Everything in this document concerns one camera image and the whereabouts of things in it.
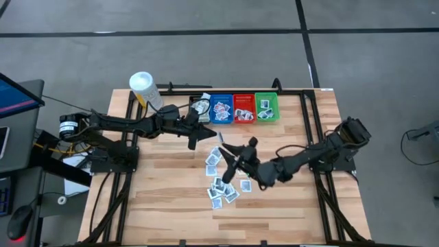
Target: green tray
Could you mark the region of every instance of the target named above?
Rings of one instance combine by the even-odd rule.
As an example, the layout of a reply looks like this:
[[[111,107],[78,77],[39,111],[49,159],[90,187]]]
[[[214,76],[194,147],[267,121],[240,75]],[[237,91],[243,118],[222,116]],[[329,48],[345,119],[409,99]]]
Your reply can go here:
[[[256,104],[256,118],[257,121],[260,122],[273,122],[277,121],[281,118],[281,114],[279,113],[279,103],[277,101],[277,93],[255,93],[254,96],[256,97],[255,104]],[[258,114],[261,111],[265,111],[266,109],[261,108],[261,100],[267,99],[270,101],[269,108],[273,108],[273,117],[269,119],[261,119],[258,117]]]

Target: desk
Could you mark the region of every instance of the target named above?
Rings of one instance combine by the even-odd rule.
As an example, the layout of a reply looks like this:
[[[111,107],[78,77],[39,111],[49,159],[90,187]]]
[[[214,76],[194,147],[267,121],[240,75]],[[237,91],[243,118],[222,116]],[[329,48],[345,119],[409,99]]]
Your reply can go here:
[[[114,90],[108,114],[125,117],[129,90]],[[323,131],[332,130],[341,122],[333,91],[315,91]],[[187,104],[188,96],[163,96],[166,104]],[[208,127],[223,134],[232,145],[247,144],[250,137],[259,140],[258,157],[266,161],[274,151],[287,144],[307,144],[300,99],[294,95],[279,95],[281,119],[276,123],[213,125]],[[187,108],[180,109],[180,114]],[[311,127],[316,134],[312,118]],[[117,140],[121,134],[105,132]],[[274,188],[259,191],[255,181],[252,193],[241,193],[232,204],[223,200],[223,209],[212,210],[206,189],[213,177],[205,176],[204,160],[219,145],[217,137],[203,140],[195,151],[187,149],[187,138],[163,134],[156,139],[139,139],[139,166],[132,176],[128,210],[123,232],[125,245],[178,244],[314,244],[324,243],[324,232],[312,173],[306,166],[294,174],[291,181],[277,182]],[[288,149],[295,154],[300,149]],[[218,173],[226,169],[224,159]],[[91,211],[104,174],[93,177],[78,240],[88,236]],[[239,189],[239,178],[232,181]],[[338,202],[351,224],[366,238],[370,238],[366,216],[357,183],[345,172],[333,172]],[[112,175],[104,185],[93,227],[99,223],[108,207]],[[333,238],[335,224],[328,209]],[[113,218],[110,240],[115,239],[119,217]]]

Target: computer mouse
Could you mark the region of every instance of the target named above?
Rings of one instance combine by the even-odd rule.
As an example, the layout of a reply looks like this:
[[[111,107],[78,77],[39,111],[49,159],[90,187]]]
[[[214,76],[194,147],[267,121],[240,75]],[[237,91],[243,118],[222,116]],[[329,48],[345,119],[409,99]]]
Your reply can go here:
[[[17,240],[26,234],[27,226],[32,218],[32,206],[25,205],[19,207],[13,214],[8,223],[8,237]]]

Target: monitor screen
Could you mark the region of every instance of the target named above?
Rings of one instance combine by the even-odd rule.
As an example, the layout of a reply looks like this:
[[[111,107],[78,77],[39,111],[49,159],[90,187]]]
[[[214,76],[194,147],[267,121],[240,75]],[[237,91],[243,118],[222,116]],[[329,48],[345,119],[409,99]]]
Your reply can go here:
[[[0,78],[0,118],[35,108],[40,103]]]

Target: red tray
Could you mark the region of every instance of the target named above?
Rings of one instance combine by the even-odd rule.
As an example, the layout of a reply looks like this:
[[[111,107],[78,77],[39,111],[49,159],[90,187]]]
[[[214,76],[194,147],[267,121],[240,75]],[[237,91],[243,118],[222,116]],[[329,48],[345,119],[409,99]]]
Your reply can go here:
[[[253,120],[238,120],[238,117],[235,116],[235,110],[248,110],[253,113]],[[233,119],[237,124],[252,124],[256,121],[256,104],[254,103],[254,95],[253,94],[235,94],[233,95]]]

